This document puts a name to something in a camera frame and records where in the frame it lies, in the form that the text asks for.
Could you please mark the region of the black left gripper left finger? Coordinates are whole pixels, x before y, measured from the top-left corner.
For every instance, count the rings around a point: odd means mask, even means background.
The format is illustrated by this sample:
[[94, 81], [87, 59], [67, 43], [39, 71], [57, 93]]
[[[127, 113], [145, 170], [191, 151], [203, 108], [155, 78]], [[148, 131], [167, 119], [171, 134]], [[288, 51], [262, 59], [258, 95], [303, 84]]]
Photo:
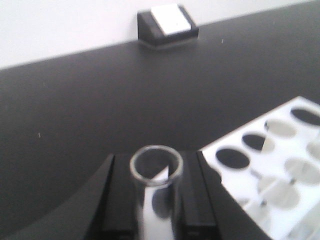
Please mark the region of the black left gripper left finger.
[[109, 155], [65, 202], [15, 233], [16, 240], [132, 240], [130, 154]]

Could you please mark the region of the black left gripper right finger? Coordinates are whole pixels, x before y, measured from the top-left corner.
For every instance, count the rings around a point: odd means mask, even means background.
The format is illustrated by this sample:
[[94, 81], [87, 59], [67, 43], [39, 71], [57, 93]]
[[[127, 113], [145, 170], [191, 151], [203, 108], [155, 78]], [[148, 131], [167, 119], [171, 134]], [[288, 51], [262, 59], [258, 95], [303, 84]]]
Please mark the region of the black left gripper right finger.
[[267, 240], [222, 185], [201, 151], [180, 152], [183, 159], [182, 235], [184, 240]]

